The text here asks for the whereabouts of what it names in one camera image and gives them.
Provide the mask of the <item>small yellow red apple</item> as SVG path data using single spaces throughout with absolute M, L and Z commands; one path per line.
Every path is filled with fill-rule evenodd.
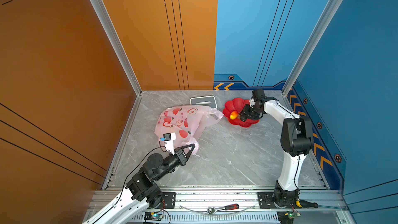
M 235 119 L 237 119 L 239 117 L 239 112 L 238 111 L 233 111 L 231 114 L 230 114 L 230 116 L 229 116 L 229 118 L 231 119 L 231 120 L 235 120 Z

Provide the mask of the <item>pink printed plastic bag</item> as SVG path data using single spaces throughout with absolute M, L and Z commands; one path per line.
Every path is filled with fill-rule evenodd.
M 205 128 L 218 124 L 224 114 L 209 106 L 184 105 L 166 109 L 160 115 L 154 133 L 159 138 L 175 133 L 174 148 L 194 144 L 192 154 L 199 150 L 198 139 Z

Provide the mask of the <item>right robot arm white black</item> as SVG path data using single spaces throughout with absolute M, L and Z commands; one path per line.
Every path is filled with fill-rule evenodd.
M 303 162 L 314 148 L 311 119 L 288 110 L 276 98 L 266 96 L 262 89 L 252 92 L 252 98 L 239 113 L 239 119 L 243 122 L 260 120 L 265 114 L 272 116 L 282 126 L 280 144 L 284 161 L 274 192 L 260 199 L 278 208 L 318 208 L 317 203 L 300 200 L 301 191 L 298 187 Z

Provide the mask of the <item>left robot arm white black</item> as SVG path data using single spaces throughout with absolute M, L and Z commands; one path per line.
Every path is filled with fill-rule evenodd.
M 157 185 L 165 175 L 179 166 L 185 166 L 191 157 L 194 144 L 178 147 L 174 153 L 163 157 L 160 153 L 148 153 L 132 176 L 127 176 L 122 190 L 105 207 L 85 224 L 126 224 L 137 214 L 161 204 L 163 193 Z

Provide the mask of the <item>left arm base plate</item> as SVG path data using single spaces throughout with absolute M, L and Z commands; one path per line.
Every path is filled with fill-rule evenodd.
M 159 203 L 155 206 L 158 209 L 174 209 L 176 203 L 176 192 L 163 192 Z

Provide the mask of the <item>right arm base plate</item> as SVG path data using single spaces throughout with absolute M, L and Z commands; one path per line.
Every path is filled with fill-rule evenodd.
M 258 192 L 258 202 L 261 209 L 265 208 L 290 208 L 291 205 L 295 206 L 299 196 L 294 191 L 287 193 L 275 193 L 270 191 Z

